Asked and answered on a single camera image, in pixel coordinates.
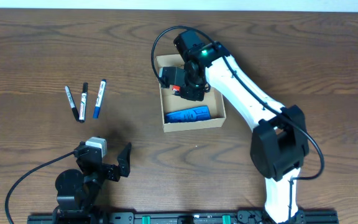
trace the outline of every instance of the white wall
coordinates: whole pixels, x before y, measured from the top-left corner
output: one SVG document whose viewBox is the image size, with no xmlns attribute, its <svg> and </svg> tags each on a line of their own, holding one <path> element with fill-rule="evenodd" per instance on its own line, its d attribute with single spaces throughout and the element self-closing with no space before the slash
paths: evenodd
<svg viewBox="0 0 358 224">
<path fill-rule="evenodd" d="M 358 0 L 0 0 L 0 7 L 358 12 Z"/>
</svg>

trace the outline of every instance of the red object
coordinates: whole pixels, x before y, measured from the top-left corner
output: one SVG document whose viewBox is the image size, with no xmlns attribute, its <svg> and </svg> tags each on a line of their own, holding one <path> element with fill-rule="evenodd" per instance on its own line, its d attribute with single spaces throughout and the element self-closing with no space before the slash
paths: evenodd
<svg viewBox="0 0 358 224">
<path fill-rule="evenodd" d="M 180 91 L 180 86 L 172 86 L 173 91 Z"/>
</svg>

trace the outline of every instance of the black marker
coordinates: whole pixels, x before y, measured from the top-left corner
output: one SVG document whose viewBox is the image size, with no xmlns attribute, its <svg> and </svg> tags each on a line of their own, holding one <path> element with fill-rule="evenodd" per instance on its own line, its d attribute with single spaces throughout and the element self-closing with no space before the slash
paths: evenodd
<svg viewBox="0 0 358 224">
<path fill-rule="evenodd" d="M 74 99 L 73 99 L 73 97 L 71 95 L 71 92 L 70 92 L 70 88 L 68 86 L 66 86 L 65 89 L 66 89 L 68 102 L 70 103 L 71 110 L 73 111 L 74 118 L 75 118 L 76 121 L 78 121 L 78 118 L 79 118 L 78 110 L 77 110 L 77 107 L 75 106 Z"/>
<path fill-rule="evenodd" d="M 84 83 L 82 86 L 81 94 L 81 107 L 80 107 L 80 123 L 85 122 L 85 110 L 86 110 L 86 97 L 88 96 L 88 83 Z"/>
</svg>

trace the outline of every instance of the tabletop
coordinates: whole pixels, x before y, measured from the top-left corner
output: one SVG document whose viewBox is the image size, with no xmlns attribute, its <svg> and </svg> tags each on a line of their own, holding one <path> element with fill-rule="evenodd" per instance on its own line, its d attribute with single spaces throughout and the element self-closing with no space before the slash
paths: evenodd
<svg viewBox="0 0 358 224">
<path fill-rule="evenodd" d="M 298 105 L 326 159 L 322 176 L 299 182 L 297 203 L 330 208 L 358 223 L 358 13 L 0 9 L 0 223 L 4 200 L 28 170 L 72 151 L 80 141 L 108 141 L 105 162 L 131 142 L 131 174 L 106 182 L 98 204 L 138 212 L 263 207 L 264 178 L 250 156 L 251 131 L 225 100 L 221 128 L 164 133 L 150 50 L 170 26 L 197 27 L 222 42 L 243 71 L 284 105 Z M 175 54 L 179 31 L 156 55 Z M 92 119 L 101 79 L 99 119 Z M 77 106 L 89 83 L 88 114 Z M 57 205 L 55 179 L 78 168 L 73 157 L 28 176 L 15 189 L 16 223 Z M 301 175 L 318 171 L 314 149 Z"/>
</svg>

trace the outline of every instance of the blue eraser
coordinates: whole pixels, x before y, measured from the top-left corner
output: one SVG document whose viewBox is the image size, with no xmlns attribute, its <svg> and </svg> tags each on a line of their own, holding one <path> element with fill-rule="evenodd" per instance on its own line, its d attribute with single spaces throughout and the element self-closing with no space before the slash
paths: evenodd
<svg viewBox="0 0 358 224">
<path fill-rule="evenodd" d="M 205 121 L 211 119 L 207 106 L 199 106 L 192 109 L 176 111 L 165 115 L 166 123 L 181 123 Z"/>
<path fill-rule="evenodd" d="M 97 119 L 99 117 L 100 107 L 95 106 L 93 111 L 93 119 Z"/>
</svg>

